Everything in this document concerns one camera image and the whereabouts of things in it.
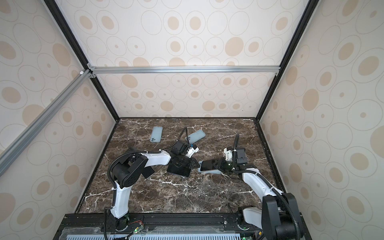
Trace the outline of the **pink phone black screen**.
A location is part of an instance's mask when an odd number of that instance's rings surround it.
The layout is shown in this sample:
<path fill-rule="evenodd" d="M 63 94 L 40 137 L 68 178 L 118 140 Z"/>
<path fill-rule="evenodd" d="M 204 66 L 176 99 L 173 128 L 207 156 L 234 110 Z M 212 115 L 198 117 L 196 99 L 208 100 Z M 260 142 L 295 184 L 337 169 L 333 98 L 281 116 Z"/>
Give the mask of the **pink phone black screen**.
<path fill-rule="evenodd" d="M 221 172 L 221 165 L 223 160 L 222 159 L 213 159 L 213 160 L 206 160 L 201 162 L 201 166 L 199 168 L 200 172 L 207 172 L 207 173 L 213 173 L 213 172 Z"/>

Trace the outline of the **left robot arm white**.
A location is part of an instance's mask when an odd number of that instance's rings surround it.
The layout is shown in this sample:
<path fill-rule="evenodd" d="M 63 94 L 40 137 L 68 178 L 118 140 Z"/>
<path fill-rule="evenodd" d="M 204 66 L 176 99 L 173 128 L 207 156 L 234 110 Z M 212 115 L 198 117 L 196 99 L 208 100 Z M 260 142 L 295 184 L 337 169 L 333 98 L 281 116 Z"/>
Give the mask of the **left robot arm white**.
<path fill-rule="evenodd" d="M 193 157 L 199 151 L 189 140 L 185 127 L 177 140 L 170 146 L 157 151 L 129 148 L 117 157 L 107 170 L 107 177 L 113 185 L 113 201 L 105 209 L 105 225 L 111 223 L 115 230 L 124 231 L 129 223 L 129 199 L 133 185 L 140 176 L 149 178 L 155 173 L 154 166 L 167 166 L 167 172 L 181 177 L 189 177 L 192 169 L 200 164 Z"/>

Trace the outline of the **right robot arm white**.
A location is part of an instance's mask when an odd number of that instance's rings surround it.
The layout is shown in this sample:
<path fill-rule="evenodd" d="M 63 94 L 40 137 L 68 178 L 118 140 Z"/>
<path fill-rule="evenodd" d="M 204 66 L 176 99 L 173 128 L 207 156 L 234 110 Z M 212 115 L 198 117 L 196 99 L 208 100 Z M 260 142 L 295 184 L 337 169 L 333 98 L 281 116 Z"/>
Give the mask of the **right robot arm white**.
<path fill-rule="evenodd" d="M 224 150 L 219 170 L 238 175 L 262 201 L 261 209 L 242 209 L 245 223 L 261 229 L 268 240 L 300 240 L 304 230 L 296 198 L 275 187 L 255 165 L 248 162 L 245 148 L 238 146 L 239 140 L 237 134 L 233 146 Z"/>

